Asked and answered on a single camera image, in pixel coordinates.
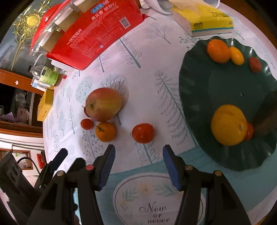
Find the tissue box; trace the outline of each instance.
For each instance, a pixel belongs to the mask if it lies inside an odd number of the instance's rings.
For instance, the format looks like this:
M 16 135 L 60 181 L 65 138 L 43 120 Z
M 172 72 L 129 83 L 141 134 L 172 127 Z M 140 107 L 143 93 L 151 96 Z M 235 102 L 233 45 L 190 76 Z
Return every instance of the tissue box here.
M 196 4 L 195 9 L 172 9 L 173 18 L 192 37 L 230 33 L 234 28 L 233 20 L 219 9 Z
M 37 108 L 37 120 L 44 121 L 53 105 L 54 91 L 46 89 Z

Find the dark green plate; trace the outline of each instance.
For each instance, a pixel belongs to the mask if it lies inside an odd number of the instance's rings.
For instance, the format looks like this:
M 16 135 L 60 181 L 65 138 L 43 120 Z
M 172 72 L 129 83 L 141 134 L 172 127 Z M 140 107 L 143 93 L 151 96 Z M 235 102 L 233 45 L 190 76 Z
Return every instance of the dark green plate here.
M 244 64 L 235 65 L 231 60 L 225 64 L 214 62 L 207 54 L 211 39 L 220 39 L 229 47 L 238 48 L 244 56 Z M 214 36 L 200 40 L 185 54 L 179 74 L 179 91 L 188 126 L 201 148 L 221 166 L 235 171 L 256 168 L 276 148 L 277 131 L 266 136 L 254 137 L 238 145 L 223 146 L 214 138 L 210 122 L 215 110 L 224 104 L 239 107 L 246 119 L 263 111 L 266 96 L 274 95 L 277 81 L 268 64 L 260 59 L 262 71 L 254 74 L 248 66 L 248 58 L 257 57 L 255 51 L 240 44 L 236 39 Z

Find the red box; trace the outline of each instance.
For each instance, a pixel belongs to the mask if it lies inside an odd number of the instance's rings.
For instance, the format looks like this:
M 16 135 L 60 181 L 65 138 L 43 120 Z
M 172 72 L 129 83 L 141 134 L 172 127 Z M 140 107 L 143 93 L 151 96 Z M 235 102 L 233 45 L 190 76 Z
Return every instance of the red box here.
M 54 21 L 74 1 L 66 0 L 52 9 L 42 20 L 34 35 L 30 53 L 37 52 L 39 43 Z M 135 0 L 104 0 L 94 5 L 62 35 L 47 57 L 84 70 L 106 48 L 145 19 Z

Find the table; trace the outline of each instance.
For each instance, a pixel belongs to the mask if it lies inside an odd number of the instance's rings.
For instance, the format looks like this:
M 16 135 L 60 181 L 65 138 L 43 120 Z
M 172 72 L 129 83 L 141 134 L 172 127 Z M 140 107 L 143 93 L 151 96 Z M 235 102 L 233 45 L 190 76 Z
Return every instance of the table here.
M 220 9 L 235 21 L 234 31 L 220 36 L 234 37 L 253 47 L 277 78 L 277 51 L 270 41 L 233 9 L 224 4 Z M 94 129 L 85 131 L 79 123 L 85 118 L 82 105 L 86 96 L 96 88 L 113 87 L 128 101 L 112 120 L 117 136 L 110 143 L 116 147 L 116 158 L 106 187 L 97 193 L 104 224 L 173 223 L 182 194 L 172 186 L 162 161 L 165 144 L 198 170 L 221 170 L 252 224 L 257 223 L 276 200 L 277 178 L 270 171 L 277 168 L 277 153 L 253 170 L 234 172 L 219 166 L 202 151 L 187 128 L 179 99 L 179 69 L 185 53 L 198 40 L 213 35 L 192 38 L 172 16 L 152 9 L 141 11 L 150 17 L 113 43 L 85 70 L 74 70 L 55 90 L 53 107 L 43 124 L 47 161 L 66 148 L 69 155 L 59 170 L 67 171 L 77 157 L 93 163 L 103 154 L 108 143 L 99 141 Z M 136 143 L 130 136 L 133 127 L 143 122 L 152 124 L 156 132 L 148 144 Z M 199 223 L 204 217 L 204 195 L 201 202 Z

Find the cherry tomato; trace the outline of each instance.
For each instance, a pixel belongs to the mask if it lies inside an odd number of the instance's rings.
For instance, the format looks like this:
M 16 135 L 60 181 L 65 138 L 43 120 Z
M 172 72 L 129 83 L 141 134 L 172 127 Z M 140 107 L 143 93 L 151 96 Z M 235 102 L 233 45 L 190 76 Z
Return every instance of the cherry tomato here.
M 136 125 L 132 130 L 132 137 L 141 144 L 149 143 L 154 138 L 154 128 L 149 123 L 142 123 Z
M 94 126 L 94 123 L 92 120 L 90 119 L 83 119 L 81 121 L 81 127 L 84 129 L 84 130 L 90 130 L 91 128 L 93 128 Z
M 244 140 L 251 140 L 254 133 L 254 128 L 250 122 L 247 121 L 247 133 L 244 137 Z
M 261 72 L 262 69 L 262 64 L 259 59 L 255 57 L 250 57 L 249 58 L 249 67 L 253 73 L 259 73 Z

